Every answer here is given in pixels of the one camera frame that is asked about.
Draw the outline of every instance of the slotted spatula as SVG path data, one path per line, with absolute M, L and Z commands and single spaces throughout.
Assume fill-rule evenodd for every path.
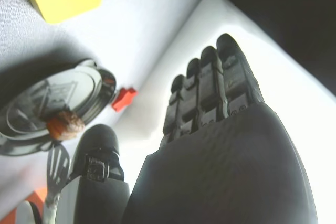
M 68 151 L 60 143 L 55 143 L 48 153 L 47 186 L 48 193 L 44 205 L 43 224 L 54 224 L 57 202 L 65 187 L 70 168 Z

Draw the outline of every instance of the back of robotic hand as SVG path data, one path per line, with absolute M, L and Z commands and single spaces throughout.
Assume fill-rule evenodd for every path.
M 192 60 L 171 91 L 160 149 L 131 196 L 116 137 L 99 141 L 109 130 L 96 126 L 78 146 L 56 223 L 317 223 L 299 154 L 230 35 Z

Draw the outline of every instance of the dark background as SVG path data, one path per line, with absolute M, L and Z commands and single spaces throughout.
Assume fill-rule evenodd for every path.
M 230 0 L 336 94 L 336 0 Z

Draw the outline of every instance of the metal plate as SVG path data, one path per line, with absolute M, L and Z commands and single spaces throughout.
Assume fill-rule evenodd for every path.
M 112 101 L 114 76 L 92 60 L 32 85 L 0 110 L 0 155 L 48 150 L 46 122 L 58 111 L 75 111 L 90 123 Z

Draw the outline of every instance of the small red block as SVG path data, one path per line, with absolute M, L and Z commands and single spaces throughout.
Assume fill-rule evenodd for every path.
M 134 88 L 130 88 L 130 89 L 122 88 L 119 91 L 119 95 L 117 99 L 112 103 L 112 108 L 115 111 L 119 112 L 125 106 L 132 104 L 133 99 L 137 93 L 138 93 L 137 90 L 135 90 Z

